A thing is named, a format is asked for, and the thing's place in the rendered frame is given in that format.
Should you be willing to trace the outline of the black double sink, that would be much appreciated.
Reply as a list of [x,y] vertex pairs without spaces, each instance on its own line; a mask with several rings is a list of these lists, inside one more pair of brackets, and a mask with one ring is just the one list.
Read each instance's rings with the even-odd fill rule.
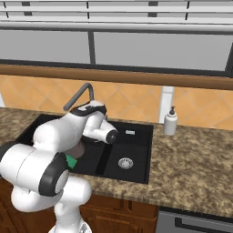
[[[128,135],[126,130],[134,130],[135,134]],[[67,155],[83,142],[84,154],[77,160],[73,173],[147,183],[152,137],[152,126],[110,122],[102,113],[95,112],[87,116],[42,114],[17,141]],[[130,169],[118,165],[123,157],[133,160]]]

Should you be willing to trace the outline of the round metal sink drain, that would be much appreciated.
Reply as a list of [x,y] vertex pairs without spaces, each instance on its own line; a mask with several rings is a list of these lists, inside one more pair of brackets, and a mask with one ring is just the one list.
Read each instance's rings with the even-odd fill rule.
[[129,157],[123,157],[118,160],[118,165],[123,169],[130,169],[134,165],[134,162]]

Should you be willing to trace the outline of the green sponge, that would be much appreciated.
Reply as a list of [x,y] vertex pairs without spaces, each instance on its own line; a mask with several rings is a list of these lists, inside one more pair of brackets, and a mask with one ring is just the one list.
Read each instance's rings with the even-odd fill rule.
[[69,155],[66,155],[66,162],[68,164],[68,169],[72,171],[76,166],[77,160]]

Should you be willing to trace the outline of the brown wooden window sill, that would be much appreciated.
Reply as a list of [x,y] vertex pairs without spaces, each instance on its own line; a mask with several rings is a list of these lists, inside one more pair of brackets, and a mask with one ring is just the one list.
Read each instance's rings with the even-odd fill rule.
[[188,76],[46,66],[0,65],[0,75],[34,76],[100,82],[181,86],[233,91],[233,77]]

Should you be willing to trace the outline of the grey angular tap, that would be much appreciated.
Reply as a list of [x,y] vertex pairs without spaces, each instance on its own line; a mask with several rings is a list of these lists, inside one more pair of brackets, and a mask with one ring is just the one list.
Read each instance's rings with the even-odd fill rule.
[[84,92],[89,91],[89,100],[94,100],[94,89],[90,83],[84,83],[81,88],[71,97],[71,99],[64,105],[63,109],[65,111],[69,110],[70,107],[81,97]]

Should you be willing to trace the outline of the white soap dispenser black pump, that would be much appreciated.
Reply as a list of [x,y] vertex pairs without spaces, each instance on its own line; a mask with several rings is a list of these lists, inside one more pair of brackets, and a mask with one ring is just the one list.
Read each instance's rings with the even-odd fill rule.
[[177,113],[175,107],[172,106],[169,112],[165,115],[164,119],[164,134],[173,136],[177,129]]

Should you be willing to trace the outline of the dark framed window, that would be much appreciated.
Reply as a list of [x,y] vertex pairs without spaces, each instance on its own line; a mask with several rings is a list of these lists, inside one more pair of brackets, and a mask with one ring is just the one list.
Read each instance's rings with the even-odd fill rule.
[[0,64],[233,76],[233,35],[3,29]]

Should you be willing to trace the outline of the brown wooden cupboard front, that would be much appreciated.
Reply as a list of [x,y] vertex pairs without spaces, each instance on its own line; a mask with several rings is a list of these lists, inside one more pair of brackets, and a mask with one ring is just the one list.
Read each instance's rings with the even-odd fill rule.
[[93,233],[155,233],[158,206],[92,195],[80,208]]

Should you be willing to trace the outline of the white window blinds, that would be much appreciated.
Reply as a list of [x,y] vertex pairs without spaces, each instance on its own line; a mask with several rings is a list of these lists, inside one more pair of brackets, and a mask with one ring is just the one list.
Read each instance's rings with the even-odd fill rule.
[[0,27],[233,35],[233,0],[0,0]]

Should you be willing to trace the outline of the grey dishwasher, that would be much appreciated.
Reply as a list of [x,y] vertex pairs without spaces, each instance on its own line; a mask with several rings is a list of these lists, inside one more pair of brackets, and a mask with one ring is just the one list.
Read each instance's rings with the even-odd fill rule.
[[156,233],[233,233],[233,218],[160,207]]

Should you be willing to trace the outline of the brown wooden cupboard door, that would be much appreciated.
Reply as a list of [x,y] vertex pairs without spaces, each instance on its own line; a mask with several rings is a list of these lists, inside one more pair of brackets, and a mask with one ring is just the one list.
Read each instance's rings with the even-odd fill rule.
[[25,213],[16,210],[11,203],[13,186],[0,178],[0,202],[18,233],[48,233],[56,223],[53,209]]

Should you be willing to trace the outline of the white upright post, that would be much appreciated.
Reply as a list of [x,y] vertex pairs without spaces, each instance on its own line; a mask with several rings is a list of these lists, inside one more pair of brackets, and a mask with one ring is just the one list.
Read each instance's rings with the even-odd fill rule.
[[173,86],[162,86],[161,97],[160,97],[160,110],[158,115],[158,122],[160,124],[164,123],[165,115],[170,110],[173,103]]

